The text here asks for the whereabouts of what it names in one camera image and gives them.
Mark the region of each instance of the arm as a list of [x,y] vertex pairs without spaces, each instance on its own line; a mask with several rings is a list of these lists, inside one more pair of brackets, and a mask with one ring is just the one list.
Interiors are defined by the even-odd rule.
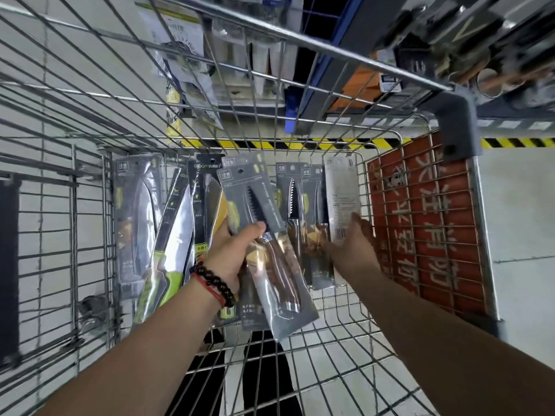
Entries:
[[325,247],[440,415],[553,414],[555,371],[385,278],[367,238],[354,216]]
[[[264,228],[231,237],[227,223],[214,237],[205,266],[239,289],[247,245]],[[220,303],[195,279],[98,362],[58,391],[38,416],[163,415],[181,384]]]

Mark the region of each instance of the wire cart basket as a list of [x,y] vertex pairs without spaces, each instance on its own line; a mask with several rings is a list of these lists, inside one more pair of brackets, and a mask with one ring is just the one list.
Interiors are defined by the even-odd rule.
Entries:
[[[184,158],[199,152],[234,155],[260,149],[271,176],[277,161],[321,164],[326,157],[351,156],[358,169],[361,214],[375,228],[383,272],[448,312],[496,318],[473,159],[480,153],[480,140],[473,104],[462,88],[205,0],[148,0],[170,39],[167,44],[151,41],[130,0],[3,1],[2,239],[3,245],[12,246],[3,258],[13,273],[6,286],[18,292],[13,309],[18,310],[19,335],[12,344],[17,352],[3,357],[0,366],[0,415],[35,412],[129,333],[133,304],[120,300],[116,283],[111,162],[128,154],[162,153],[171,175]],[[164,19],[176,8],[196,13],[205,34],[212,20],[232,23],[242,32],[245,47],[250,34],[271,38],[280,54],[278,71],[255,71],[250,62],[245,67],[222,62],[213,55],[209,37],[204,55],[186,49]],[[345,68],[362,65],[394,76],[398,84],[414,87],[413,94],[391,107],[344,95],[340,87],[327,90],[285,78],[279,70],[289,47],[315,53],[310,76],[319,61],[333,57],[344,61]],[[191,71],[190,84],[204,103],[190,101],[161,66],[158,53],[173,56]],[[206,73],[194,72],[200,69]],[[199,81],[210,73],[219,79],[223,94],[217,104]],[[236,73],[246,81],[248,102],[239,102],[226,83],[226,76]],[[262,102],[257,79],[273,91],[273,104],[265,100],[257,107]],[[372,125],[352,125],[341,116],[326,120],[325,110],[318,120],[299,118],[298,112],[285,116],[282,93],[289,87],[302,90],[301,105],[318,93],[327,101],[365,104],[367,114],[375,107],[388,108],[392,115],[408,110],[406,119],[429,121],[433,114],[439,128],[425,127],[411,139],[402,135],[405,119],[388,120],[388,114]],[[286,121],[295,126],[303,120],[312,124],[310,133],[283,131]],[[17,222],[12,233],[10,220]],[[271,355],[276,361],[277,355],[286,356],[293,392],[280,394],[278,387],[279,399],[244,406],[243,368],[247,360],[261,359],[247,358],[244,351],[260,349],[265,341],[251,338],[237,324],[223,328],[223,342],[212,340],[199,351],[198,359],[217,353],[223,361],[190,374],[194,380],[203,372],[209,377],[216,369],[224,371],[217,386],[223,404],[214,405],[212,414],[256,414],[273,404],[279,408],[290,397],[299,399],[307,415],[435,414],[349,286],[312,294],[320,319]],[[2,306],[6,313],[9,306],[9,301]]]

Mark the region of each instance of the black pants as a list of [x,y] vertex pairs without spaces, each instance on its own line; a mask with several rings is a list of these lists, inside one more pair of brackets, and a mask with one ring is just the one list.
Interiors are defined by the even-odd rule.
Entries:
[[[220,332],[217,330],[212,331],[212,335],[214,336],[214,342],[218,343],[224,341]],[[261,341],[262,336],[264,336],[264,340],[273,339],[271,332],[259,331],[252,333],[251,340],[253,342]],[[244,353],[246,358],[255,358],[250,362],[246,362],[245,369],[243,371],[243,401],[245,403],[245,409],[253,408],[255,405],[256,384],[259,377],[259,368],[260,382],[258,388],[258,400],[256,400],[257,406],[277,398],[278,380],[280,396],[293,392],[293,384],[291,382],[291,374],[289,372],[287,358],[284,354],[278,355],[276,364],[276,357],[274,355],[276,352],[283,352],[283,348],[281,347],[281,344],[273,340],[269,342],[265,341],[264,343],[252,344],[249,348],[245,348]],[[177,393],[171,402],[166,416],[172,414],[171,412],[174,408],[174,416],[219,415],[221,397],[223,393],[222,385],[225,373],[225,366],[223,366],[224,355],[224,352],[212,352],[209,353],[204,359],[202,359],[202,357],[195,356],[191,366],[189,367],[190,371],[209,368],[214,365],[222,365],[222,367],[214,368],[212,369],[212,372],[210,372],[210,370],[198,371],[194,374],[194,376],[193,374],[185,375],[181,385],[177,389]],[[279,402],[279,413],[278,406],[274,403],[257,409],[256,414],[258,416],[300,416],[302,412],[297,398],[290,397]],[[247,413],[246,415],[253,416],[253,412]]]

